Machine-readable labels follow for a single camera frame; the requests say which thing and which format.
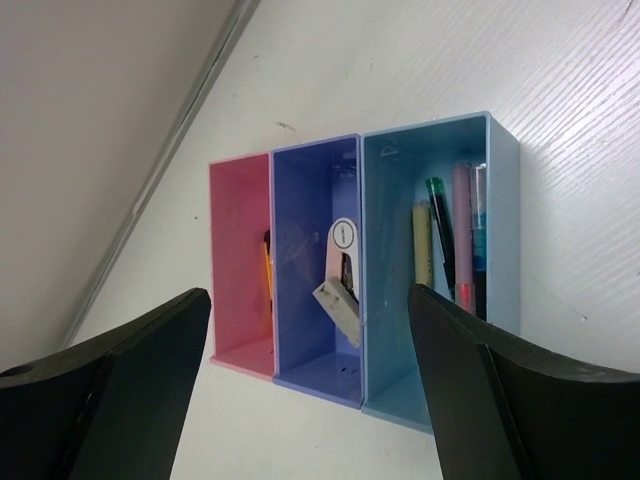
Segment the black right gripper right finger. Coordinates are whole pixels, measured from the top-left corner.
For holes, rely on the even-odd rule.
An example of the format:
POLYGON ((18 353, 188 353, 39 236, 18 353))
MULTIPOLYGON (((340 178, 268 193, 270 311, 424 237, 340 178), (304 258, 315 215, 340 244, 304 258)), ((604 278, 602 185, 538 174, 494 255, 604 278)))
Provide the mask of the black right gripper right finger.
POLYGON ((409 289, 446 479, 636 479, 639 376, 579 361, 409 289))

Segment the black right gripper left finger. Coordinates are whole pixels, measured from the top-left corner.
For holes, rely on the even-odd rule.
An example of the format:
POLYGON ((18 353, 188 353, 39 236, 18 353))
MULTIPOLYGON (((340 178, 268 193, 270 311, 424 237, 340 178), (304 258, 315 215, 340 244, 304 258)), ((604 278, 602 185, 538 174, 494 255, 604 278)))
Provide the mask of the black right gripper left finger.
POLYGON ((194 288, 1 374, 4 479, 170 477, 210 316, 194 288))

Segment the grey eraser block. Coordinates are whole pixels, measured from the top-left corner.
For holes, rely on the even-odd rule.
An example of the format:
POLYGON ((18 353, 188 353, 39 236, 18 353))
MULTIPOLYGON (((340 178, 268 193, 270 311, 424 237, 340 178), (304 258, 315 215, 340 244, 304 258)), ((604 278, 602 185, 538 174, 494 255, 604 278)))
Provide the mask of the grey eraser block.
POLYGON ((327 278, 313 292, 313 297, 354 348, 359 348, 359 305, 338 277, 327 278))

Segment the yellow black utility knife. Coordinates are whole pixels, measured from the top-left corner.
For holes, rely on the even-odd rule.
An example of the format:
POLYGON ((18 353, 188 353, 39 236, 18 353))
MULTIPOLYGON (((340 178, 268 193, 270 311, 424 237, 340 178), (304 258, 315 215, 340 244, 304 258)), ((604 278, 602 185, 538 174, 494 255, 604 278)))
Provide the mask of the yellow black utility knife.
POLYGON ((269 322, 273 324, 273 278, 272 278, 272 261, 271 261, 271 232, 266 230, 262 240, 262 255, 265 264, 265 275, 267 285, 267 295, 269 304, 269 322))

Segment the green gel pen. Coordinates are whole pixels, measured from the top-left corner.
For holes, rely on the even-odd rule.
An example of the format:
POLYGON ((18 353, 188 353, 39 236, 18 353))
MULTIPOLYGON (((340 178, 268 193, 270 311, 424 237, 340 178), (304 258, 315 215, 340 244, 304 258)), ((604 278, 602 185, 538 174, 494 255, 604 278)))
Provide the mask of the green gel pen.
POLYGON ((452 300, 455 299, 455 250, 454 237, 446 204, 444 184, 441 178, 431 177, 426 180, 429 201, 436 221, 440 240, 444 272, 447 288, 452 300))

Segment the pink highlighter pen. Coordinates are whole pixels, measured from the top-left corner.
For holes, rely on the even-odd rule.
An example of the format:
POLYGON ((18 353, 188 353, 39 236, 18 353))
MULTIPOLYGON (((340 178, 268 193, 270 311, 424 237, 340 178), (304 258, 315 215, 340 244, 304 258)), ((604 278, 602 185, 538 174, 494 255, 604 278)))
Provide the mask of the pink highlighter pen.
POLYGON ((469 168, 457 165, 453 170, 453 222, 455 249, 455 301, 462 309, 475 313, 473 282, 473 243, 469 168))

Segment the blue green pen pack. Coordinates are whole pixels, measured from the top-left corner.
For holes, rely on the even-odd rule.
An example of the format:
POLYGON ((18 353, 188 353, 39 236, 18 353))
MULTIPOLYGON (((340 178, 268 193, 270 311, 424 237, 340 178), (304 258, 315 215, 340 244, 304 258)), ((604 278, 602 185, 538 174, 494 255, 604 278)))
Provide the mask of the blue green pen pack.
POLYGON ((479 164, 470 169, 470 188, 476 315, 485 320, 487 318, 486 164, 479 164))

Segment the yellow highlighter pen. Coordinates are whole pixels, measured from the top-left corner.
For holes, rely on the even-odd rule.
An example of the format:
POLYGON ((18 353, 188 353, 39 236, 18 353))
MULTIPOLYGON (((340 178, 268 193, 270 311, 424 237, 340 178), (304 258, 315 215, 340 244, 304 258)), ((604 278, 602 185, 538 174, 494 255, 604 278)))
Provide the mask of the yellow highlighter pen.
POLYGON ((433 286, 432 234, 430 207, 425 200, 412 208, 414 273, 415 281, 427 287, 433 286))

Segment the pink blue three-compartment organizer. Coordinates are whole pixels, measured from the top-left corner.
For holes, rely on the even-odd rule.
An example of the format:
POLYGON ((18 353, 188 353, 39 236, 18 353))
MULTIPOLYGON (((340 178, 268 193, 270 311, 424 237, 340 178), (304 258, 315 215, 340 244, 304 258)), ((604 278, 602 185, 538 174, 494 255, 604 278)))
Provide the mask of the pink blue three-compartment organizer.
POLYGON ((429 431, 411 338, 412 208, 430 207, 432 288, 452 300, 426 180, 439 177, 453 230, 453 170, 486 164, 486 320, 520 317, 520 145, 487 112, 349 134, 209 168, 213 361, 278 385, 429 431), (360 337, 354 348, 313 297, 328 231, 357 226, 360 337), (273 324, 262 240, 271 232, 273 324))

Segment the aluminium rail right edge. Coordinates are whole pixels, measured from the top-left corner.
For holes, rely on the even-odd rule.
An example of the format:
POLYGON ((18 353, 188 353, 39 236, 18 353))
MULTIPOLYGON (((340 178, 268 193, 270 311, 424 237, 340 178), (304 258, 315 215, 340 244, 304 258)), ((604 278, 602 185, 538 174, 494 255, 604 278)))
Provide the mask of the aluminium rail right edge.
POLYGON ((258 0, 232 3, 230 13, 222 24, 221 32, 209 49, 150 170, 136 193, 132 206, 128 209, 106 253, 89 280, 79 306, 74 312, 71 324, 59 344, 61 350, 69 347, 78 333, 146 206, 259 5, 258 0))

